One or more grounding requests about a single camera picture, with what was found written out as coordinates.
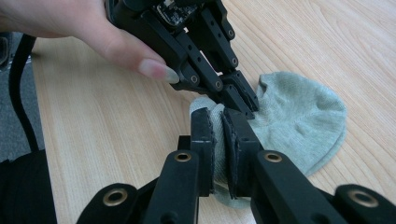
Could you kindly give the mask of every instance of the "cable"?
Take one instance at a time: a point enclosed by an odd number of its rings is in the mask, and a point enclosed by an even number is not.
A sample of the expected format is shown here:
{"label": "cable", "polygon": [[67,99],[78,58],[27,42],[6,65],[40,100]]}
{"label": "cable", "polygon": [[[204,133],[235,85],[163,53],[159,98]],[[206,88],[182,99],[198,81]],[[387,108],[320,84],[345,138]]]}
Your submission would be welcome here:
{"label": "cable", "polygon": [[9,71],[8,92],[11,99],[12,107],[21,122],[22,128],[26,134],[30,150],[32,152],[38,151],[38,143],[35,138],[35,131],[32,124],[23,109],[21,100],[21,77],[23,68],[26,65],[27,59],[32,52],[35,45],[36,38],[29,35],[23,35],[21,42],[18,45],[17,52],[15,53],[14,60],[12,61],[11,69]]}

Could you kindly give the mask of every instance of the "gray carpet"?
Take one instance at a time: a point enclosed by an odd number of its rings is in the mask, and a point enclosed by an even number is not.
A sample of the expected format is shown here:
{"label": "gray carpet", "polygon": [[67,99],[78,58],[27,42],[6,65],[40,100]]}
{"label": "gray carpet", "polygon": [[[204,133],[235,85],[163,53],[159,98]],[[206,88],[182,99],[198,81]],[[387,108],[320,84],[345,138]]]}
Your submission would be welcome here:
{"label": "gray carpet", "polygon": [[[21,40],[21,34],[14,35],[14,54]],[[9,67],[0,72],[0,161],[15,160],[30,152],[26,136],[15,115],[8,95]],[[35,130],[38,146],[44,148],[43,133],[35,94],[35,81],[30,60],[26,64],[21,79],[21,98],[24,109]]]}

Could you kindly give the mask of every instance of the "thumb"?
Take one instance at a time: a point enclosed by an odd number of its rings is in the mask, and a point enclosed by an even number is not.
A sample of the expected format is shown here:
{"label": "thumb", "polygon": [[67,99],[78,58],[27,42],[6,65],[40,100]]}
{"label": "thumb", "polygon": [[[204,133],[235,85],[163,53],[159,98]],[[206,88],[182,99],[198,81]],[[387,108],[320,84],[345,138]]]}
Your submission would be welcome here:
{"label": "thumb", "polygon": [[177,73],[166,66],[164,59],[134,35],[115,27],[105,18],[96,18],[87,26],[77,38],[105,59],[146,77],[172,84],[179,82]]}

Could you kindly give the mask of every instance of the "skin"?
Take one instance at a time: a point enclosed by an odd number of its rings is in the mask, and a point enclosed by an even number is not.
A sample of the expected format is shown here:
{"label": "skin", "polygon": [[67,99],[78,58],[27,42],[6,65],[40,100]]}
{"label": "skin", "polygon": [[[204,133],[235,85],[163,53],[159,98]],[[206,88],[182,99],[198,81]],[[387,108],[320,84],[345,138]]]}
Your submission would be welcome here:
{"label": "skin", "polygon": [[106,19],[104,0],[0,0],[0,32],[74,36],[132,72],[177,83],[177,74],[141,40]]}

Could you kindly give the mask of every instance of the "light wood surface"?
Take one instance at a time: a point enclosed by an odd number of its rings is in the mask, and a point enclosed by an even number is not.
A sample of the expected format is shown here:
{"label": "light wood surface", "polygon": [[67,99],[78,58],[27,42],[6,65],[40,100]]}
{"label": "light wood surface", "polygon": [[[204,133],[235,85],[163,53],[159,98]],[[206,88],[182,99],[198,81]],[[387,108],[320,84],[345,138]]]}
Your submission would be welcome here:
{"label": "light wood surface", "polygon": [[[251,86],[260,74],[292,71],[344,100],[346,141],[309,177],[331,194],[357,183],[396,203],[396,3],[224,0],[233,49]],[[190,134],[196,94],[122,70],[74,38],[38,39],[35,84],[60,223],[75,223],[93,195],[157,177],[177,139]],[[200,223],[253,223],[213,197]]]}

